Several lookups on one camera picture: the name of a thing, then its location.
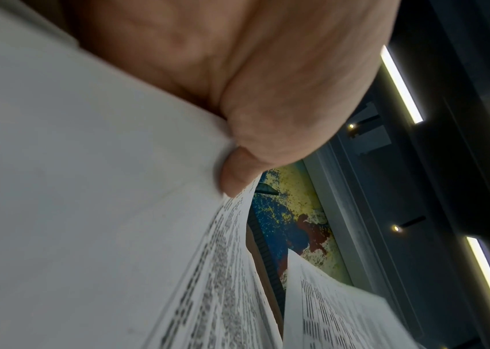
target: skin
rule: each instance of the skin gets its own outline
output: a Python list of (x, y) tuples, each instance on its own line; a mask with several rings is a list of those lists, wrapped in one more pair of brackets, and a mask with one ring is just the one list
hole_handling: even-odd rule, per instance
[(84, 48), (228, 121), (231, 197), (309, 155), (380, 66), (399, 0), (72, 0)]

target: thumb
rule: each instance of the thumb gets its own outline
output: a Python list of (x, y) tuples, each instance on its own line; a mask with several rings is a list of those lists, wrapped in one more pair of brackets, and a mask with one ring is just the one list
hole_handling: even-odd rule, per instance
[(220, 187), (229, 197), (236, 197), (256, 177), (272, 165), (260, 161), (250, 151), (237, 147), (226, 159), (220, 175)]

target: hand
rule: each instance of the hand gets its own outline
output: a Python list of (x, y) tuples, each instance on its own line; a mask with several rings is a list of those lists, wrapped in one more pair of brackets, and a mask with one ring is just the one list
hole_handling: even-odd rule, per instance
[(371, 84), (399, 0), (72, 0), (92, 53), (226, 118), (221, 188), (307, 156)]

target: mural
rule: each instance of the mural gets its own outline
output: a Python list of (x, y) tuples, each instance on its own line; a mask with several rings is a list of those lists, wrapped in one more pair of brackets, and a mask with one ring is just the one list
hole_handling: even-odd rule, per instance
[(265, 172), (252, 208), (284, 288), (288, 248), (334, 279), (351, 285), (303, 161)]

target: colorful painting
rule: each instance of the colorful painting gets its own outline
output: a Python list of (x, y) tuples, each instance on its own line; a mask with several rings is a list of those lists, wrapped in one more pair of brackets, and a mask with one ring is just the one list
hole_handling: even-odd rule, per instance
[(337, 243), (303, 161), (265, 172), (252, 201), (285, 288), (291, 249), (338, 281), (351, 285)]

